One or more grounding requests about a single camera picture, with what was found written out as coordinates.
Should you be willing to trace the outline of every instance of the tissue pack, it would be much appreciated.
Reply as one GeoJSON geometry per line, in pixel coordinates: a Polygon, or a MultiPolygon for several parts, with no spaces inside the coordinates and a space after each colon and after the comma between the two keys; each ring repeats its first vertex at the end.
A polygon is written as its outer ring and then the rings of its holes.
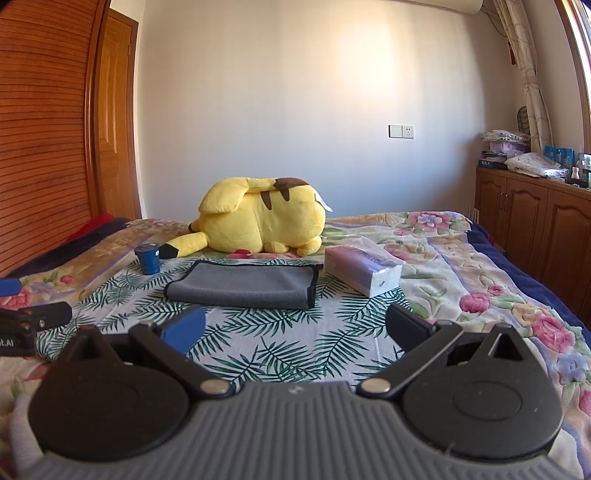
{"type": "Polygon", "coordinates": [[[398,288],[404,261],[367,238],[327,247],[324,269],[366,297],[398,288]]]}

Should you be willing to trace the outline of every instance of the yellow plush toy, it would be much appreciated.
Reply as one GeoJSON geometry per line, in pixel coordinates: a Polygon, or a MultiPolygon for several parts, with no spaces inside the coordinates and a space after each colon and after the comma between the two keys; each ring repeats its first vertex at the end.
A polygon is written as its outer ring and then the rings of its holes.
{"type": "Polygon", "coordinates": [[[160,258],[185,257],[205,247],[301,256],[316,253],[326,214],[318,192],[299,179],[232,177],[216,183],[199,206],[193,233],[160,247],[160,258]]]}

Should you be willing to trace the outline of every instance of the patterned curtain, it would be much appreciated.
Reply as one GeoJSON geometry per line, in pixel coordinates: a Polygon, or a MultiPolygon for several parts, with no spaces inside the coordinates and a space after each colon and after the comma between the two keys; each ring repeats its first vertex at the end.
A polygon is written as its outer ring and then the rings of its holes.
{"type": "Polygon", "coordinates": [[[530,119],[531,150],[541,153],[544,145],[554,145],[548,109],[538,78],[538,59],[530,23],[521,0],[493,0],[509,36],[521,72],[525,103],[530,119]]]}

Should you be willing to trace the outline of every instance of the gray ribbed surface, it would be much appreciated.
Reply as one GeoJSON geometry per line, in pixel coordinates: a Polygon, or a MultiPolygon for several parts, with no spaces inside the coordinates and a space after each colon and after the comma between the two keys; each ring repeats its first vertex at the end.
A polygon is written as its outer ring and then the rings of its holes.
{"type": "Polygon", "coordinates": [[[430,449],[386,402],[344,383],[247,384],[203,403],[166,445],[130,460],[48,454],[27,480],[565,480],[547,458],[478,465],[430,449]]]}

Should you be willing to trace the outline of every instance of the gray towel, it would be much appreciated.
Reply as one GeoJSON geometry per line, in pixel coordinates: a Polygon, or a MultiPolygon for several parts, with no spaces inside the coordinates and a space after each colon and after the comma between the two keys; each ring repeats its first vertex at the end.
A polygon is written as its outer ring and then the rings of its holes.
{"type": "Polygon", "coordinates": [[[262,309],[312,308],[319,267],[307,265],[220,265],[197,261],[180,280],[166,285],[175,301],[262,309]]]}

